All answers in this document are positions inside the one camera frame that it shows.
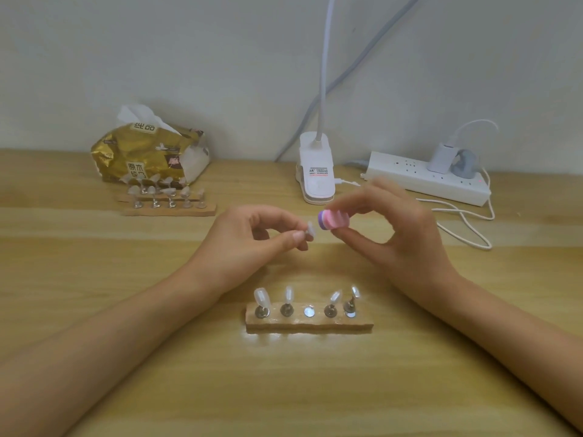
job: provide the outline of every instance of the pink sponge block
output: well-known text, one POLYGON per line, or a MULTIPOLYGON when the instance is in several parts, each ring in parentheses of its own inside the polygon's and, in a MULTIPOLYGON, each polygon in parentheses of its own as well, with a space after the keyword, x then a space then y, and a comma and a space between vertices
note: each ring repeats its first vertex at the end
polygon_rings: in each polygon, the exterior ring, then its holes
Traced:
POLYGON ((348 216, 348 213, 340 211, 323 210, 318 213, 318 224, 322 230, 348 227, 350 225, 350 216, 348 216))

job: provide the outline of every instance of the white wall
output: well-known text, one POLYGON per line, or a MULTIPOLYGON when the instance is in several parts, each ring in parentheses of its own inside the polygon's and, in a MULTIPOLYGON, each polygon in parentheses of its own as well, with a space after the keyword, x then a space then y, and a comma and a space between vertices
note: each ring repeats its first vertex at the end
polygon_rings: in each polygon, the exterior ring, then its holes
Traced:
MULTIPOLYGON (((407 0, 337 0, 329 77, 407 0)), ((318 88, 327 0, 1 0, 0 146, 86 151, 123 103, 271 159, 318 88)), ((335 161, 427 158, 583 174, 583 0, 421 0, 329 96, 335 161)), ((315 121, 310 124, 315 129, 315 121)), ((288 160, 295 159, 292 149, 288 160)))

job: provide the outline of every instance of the person's right hand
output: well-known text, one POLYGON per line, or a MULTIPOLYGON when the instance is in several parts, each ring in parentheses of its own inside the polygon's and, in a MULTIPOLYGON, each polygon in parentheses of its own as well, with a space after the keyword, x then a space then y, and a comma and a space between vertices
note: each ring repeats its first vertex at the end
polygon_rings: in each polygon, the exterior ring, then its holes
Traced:
POLYGON ((388 242, 373 242, 352 228, 334 229, 332 234, 381 267, 393 285, 421 306, 430 309, 448 295, 459 275, 447 257, 433 213, 396 183, 375 178, 327 208, 350 216, 382 214, 395 230, 388 242))

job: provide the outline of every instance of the gray plug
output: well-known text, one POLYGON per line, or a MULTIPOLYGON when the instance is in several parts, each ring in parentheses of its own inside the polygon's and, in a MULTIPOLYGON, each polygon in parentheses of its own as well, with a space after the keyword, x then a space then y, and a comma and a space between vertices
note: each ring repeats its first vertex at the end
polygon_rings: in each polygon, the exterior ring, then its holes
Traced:
POLYGON ((460 178, 473 179, 476 176, 477 170, 477 156, 463 148, 458 152, 459 161, 451 166, 451 172, 460 178))

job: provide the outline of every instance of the person's right arm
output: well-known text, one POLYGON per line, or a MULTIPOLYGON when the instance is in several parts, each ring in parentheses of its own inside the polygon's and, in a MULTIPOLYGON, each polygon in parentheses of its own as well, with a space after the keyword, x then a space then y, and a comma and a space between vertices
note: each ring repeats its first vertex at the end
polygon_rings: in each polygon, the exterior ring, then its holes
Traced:
POLYGON ((458 274, 433 213, 395 183, 376 178, 328 206, 378 212, 395 230, 376 243, 351 228, 332 233, 385 270, 391 283, 499 360, 583 431, 583 339, 530 315, 458 274))

